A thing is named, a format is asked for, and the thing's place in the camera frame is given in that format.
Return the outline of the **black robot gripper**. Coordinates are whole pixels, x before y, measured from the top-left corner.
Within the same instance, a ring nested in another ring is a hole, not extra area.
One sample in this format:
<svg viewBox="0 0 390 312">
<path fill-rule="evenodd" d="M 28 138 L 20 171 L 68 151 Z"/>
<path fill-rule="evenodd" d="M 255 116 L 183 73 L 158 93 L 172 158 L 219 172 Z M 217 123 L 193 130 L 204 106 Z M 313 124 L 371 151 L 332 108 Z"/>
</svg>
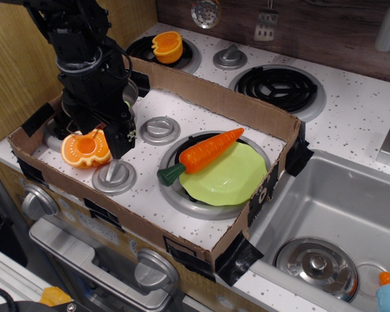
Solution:
<svg viewBox="0 0 390 312">
<path fill-rule="evenodd" d="M 113 159 L 135 147 L 136 125 L 123 99 L 131 68 L 125 51 L 102 27 L 56 27 L 48 32 L 64 89 L 64 108 L 83 134 L 105 124 L 105 139 Z"/>
</svg>

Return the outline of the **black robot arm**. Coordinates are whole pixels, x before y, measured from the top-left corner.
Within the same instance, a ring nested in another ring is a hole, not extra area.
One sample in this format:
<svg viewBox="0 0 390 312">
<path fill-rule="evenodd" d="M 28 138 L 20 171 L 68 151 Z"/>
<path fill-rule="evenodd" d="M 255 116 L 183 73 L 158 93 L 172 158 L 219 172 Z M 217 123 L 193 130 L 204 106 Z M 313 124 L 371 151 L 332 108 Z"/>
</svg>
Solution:
<svg viewBox="0 0 390 312">
<path fill-rule="evenodd" d="M 108 12 L 96 1 L 25 1 L 36 26 L 53 46 L 63 85 L 62 106 L 78 131 L 103 125 L 114 159 L 135 146 L 136 126 L 123 91 L 133 64 L 107 32 Z"/>
</svg>

